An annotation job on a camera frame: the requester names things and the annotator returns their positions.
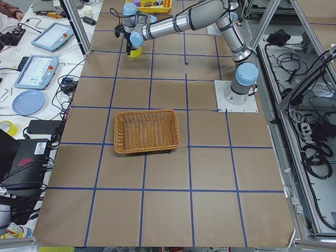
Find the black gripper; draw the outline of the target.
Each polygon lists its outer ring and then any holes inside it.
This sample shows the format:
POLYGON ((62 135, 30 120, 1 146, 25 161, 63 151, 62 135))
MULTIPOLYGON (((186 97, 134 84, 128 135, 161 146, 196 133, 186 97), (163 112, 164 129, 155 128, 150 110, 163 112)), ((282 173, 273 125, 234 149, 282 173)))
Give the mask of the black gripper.
POLYGON ((130 41, 130 27, 128 27, 126 24, 118 24, 114 28, 114 35, 116 38, 119 38, 121 34, 124 34, 124 39, 127 41, 126 44, 126 53, 128 56, 131 55, 131 48, 132 48, 132 43, 130 41))

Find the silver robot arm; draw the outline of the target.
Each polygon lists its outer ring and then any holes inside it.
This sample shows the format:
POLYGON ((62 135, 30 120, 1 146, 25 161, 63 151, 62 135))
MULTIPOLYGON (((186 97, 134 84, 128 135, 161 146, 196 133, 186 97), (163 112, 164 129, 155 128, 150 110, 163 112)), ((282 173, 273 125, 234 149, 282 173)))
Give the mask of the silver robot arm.
POLYGON ((253 50, 239 32, 231 10, 231 1, 200 1, 171 17, 157 20, 153 15, 138 10, 136 4, 125 3, 122 18, 114 34, 124 35, 127 53, 136 50, 147 40, 154 40, 186 30, 200 30, 215 24, 232 52, 236 64, 235 77, 224 91, 225 100, 240 106, 247 101, 249 91, 256 83, 259 70, 252 63, 253 50))

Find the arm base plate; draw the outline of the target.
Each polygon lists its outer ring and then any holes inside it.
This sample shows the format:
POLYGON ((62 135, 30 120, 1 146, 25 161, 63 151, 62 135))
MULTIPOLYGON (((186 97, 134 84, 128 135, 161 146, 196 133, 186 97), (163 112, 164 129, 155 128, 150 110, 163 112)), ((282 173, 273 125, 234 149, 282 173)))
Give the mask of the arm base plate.
POLYGON ((221 31, 218 29, 217 25, 215 23, 209 25, 206 27, 207 34, 209 36, 221 36, 221 31))
POLYGON ((215 80, 215 95, 218 112, 258 113, 255 93, 252 88, 246 94, 236 94, 231 81, 215 80))

